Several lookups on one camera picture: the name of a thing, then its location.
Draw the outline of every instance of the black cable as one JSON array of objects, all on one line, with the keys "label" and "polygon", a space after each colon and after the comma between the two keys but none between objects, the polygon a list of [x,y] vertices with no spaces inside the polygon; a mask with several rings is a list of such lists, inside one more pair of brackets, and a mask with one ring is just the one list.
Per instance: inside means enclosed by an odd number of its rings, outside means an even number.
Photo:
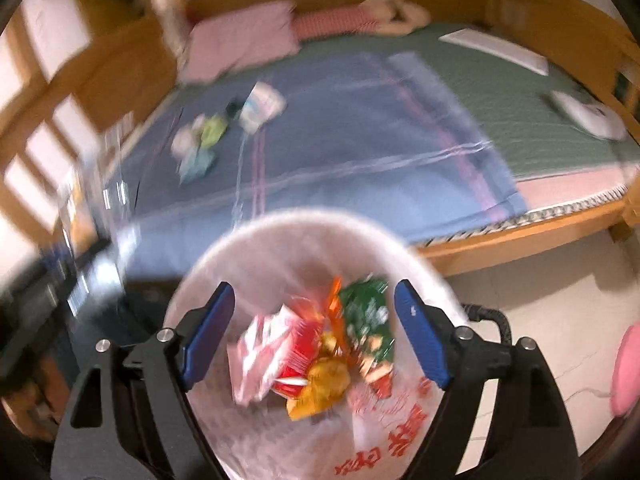
[{"label": "black cable", "polygon": [[468,316],[469,321],[493,321],[500,331],[500,343],[507,346],[512,345],[511,325],[507,317],[500,310],[486,308],[476,304],[463,304],[462,309]]}]

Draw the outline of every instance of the white plastic bag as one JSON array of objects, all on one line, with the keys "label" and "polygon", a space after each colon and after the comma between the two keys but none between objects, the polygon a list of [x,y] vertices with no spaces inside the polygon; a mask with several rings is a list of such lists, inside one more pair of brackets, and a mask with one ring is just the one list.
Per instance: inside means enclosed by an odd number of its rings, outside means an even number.
[{"label": "white plastic bag", "polygon": [[396,338],[392,397],[377,400],[363,383],[324,415],[291,422],[281,397],[248,408],[232,399],[226,344],[258,313],[272,314],[292,295],[328,290],[384,274],[388,304],[396,283],[409,279],[421,298],[459,326],[466,323],[446,282],[400,240],[353,216],[320,210],[277,212],[222,238],[193,267],[174,295],[165,325],[175,327],[203,306],[222,281],[236,292],[236,312],[206,378],[188,399],[211,449],[233,478],[353,480],[400,478],[424,439],[441,391],[424,378],[411,345],[390,309]]}]

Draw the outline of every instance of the wooden bed frame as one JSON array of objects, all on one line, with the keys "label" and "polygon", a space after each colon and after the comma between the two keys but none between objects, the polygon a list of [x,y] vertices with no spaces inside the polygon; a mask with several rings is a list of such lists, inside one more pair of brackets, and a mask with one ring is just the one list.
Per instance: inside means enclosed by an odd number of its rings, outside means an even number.
[{"label": "wooden bed frame", "polygon": [[[191,16],[205,18],[270,0],[184,0]],[[354,4],[363,0],[293,0],[300,12]],[[493,27],[564,68],[594,96],[617,111],[640,140],[638,87],[640,48],[626,28],[581,0],[412,0],[435,21]],[[28,82],[0,114],[0,168],[17,156],[52,194],[51,184],[25,152],[26,141],[41,123],[49,125],[65,151],[78,156],[52,122],[55,107],[73,95],[99,132],[126,112],[143,121],[171,90],[175,60],[162,44],[157,20],[147,15],[113,34],[97,38],[66,63],[47,83],[33,55],[20,12],[7,28],[12,53]],[[626,99],[613,94],[623,73],[630,81]],[[0,209],[29,239],[46,246],[54,235],[0,183]],[[640,180],[624,200],[504,232],[421,248],[444,275],[515,260],[558,247],[620,222],[640,222]]]}]

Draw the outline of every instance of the red snack package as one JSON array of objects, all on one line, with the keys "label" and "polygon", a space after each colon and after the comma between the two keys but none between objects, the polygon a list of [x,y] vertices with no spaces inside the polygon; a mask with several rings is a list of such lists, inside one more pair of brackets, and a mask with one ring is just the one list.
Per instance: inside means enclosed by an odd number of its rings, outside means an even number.
[{"label": "red snack package", "polygon": [[307,384],[306,374],[318,357],[322,319],[301,319],[291,329],[291,347],[271,389],[286,399],[297,399]]},{"label": "red snack package", "polygon": [[303,296],[292,296],[286,303],[287,308],[296,316],[307,321],[322,321],[322,307],[314,300]]}]

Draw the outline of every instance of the yellow snack package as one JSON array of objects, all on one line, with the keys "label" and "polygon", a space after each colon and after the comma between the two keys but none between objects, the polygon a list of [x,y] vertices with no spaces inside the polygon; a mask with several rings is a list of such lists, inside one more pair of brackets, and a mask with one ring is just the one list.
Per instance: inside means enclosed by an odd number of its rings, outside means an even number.
[{"label": "yellow snack package", "polygon": [[333,332],[322,332],[320,334],[319,357],[338,357],[340,349],[338,341]]},{"label": "yellow snack package", "polygon": [[349,369],[339,358],[320,358],[309,368],[308,383],[297,399],[287,401],[291,420],[324,412],[342,398],[351,383]]}]

